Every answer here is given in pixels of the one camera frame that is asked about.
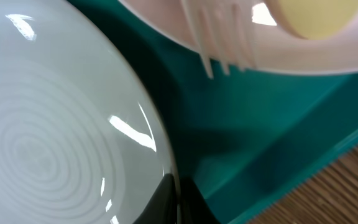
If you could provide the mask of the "grey shallow bowl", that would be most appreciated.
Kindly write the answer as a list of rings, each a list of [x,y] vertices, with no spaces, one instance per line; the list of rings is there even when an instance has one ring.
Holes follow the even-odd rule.
[[[178,174],[139,77],[66,1],[0,1],[0,223],[134,223]]]

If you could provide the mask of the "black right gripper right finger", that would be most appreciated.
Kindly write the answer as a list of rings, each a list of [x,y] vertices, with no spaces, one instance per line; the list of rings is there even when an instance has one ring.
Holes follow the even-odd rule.
[[[180,179],[180,188],[182,224],[220,224],[191,178]]]

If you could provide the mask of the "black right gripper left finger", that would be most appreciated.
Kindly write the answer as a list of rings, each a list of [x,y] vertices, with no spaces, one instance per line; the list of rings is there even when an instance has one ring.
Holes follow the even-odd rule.
[[[176,224],[177,192],[172,174],[164,175],[144,211],[134,224]]]

